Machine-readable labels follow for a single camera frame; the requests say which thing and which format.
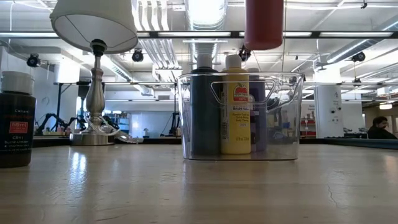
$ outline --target person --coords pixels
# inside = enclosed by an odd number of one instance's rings
[[[393,134],[386,130],[388,126],[387,118],[378,116],[373,119],[373,126],[369,128],[369,139],[397,139]]]

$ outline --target red bottle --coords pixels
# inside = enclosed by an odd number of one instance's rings
[[[283,0],[246,0],[244,44],[250,50],[269,50],[282,44]]]

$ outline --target table surface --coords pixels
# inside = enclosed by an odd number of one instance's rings
[[[185,161],[181,146],[46,147],[0,169],[0,223],[397,223],[398,151]]]

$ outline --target table lamp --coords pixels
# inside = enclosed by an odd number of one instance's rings
[[[100,60],[103,54],[127,52],[137,45],[131,0],[58,0],[50,18],[55,33],[62,40],[78,49],[92,51],[95,57],[94,68],[91,69],[91,85],[86,97],[91,125],[85,131],[71,134],[72,144],[113,144],[112,136],[98,131],[103,121],[101,114],[105,109]]]

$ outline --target clear plastic bin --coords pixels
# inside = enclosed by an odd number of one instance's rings
[[[178,105],[182,118],[183,157],[185,159],[195,160],[297,159],[300,139],[303,76],[299,73],[234,73],[233,75],[235,78],[233,81],[230,81],[230,78],[228,78],[229,75],[231,75],[231,73],[186,74],[178,78]],[[191,90],[191,87],[198,86],[193,85],[192,81],[198,77],[202,77],[202,81],[204,80],[206,83],[206,85],[200,85],[201,94],[199,94],[199,96],[207,97],[207,99],[203,100],[208,102],[200,106],[193,103],[191,95],[191,93],[194,92],[194,90]],[[192,135],[192,132],[195,131],[193,129],[197,128],[195,125],[198,125],[197,121],[196,123],[192,121],[192,116],[194,114],[192,110],[202,110],[206,106],[212,106],[219,108],[220,113],[224,113],[226,107],[233,105],[222,99],[222,96],[225,95],[220,93],[220,91],[223,91],[223,89],[225,90],[227,85],[240,85],[238,83],[248,83],[248,90],[252,90],[252,94],[256,94],[250,95],[248,102],[239,104],[239,106],[244,105],[246,108],[250,109],[250,153],[222,154],[221,146],[219,146],[218,152],[206,155],[201,153],[207,150],[206,145],[199,149],[195,146],[196,148],[194,149],[194,141],[207,142],[208,139],[204,138],[206,134]],[[256,89],[253,89],[254,86],[259,87],[257,90],[260,90],[260,93],[258,93]],[[220,130],[222,132],[220,133],[220,138],[222,139],[223,127],[221,127]]]

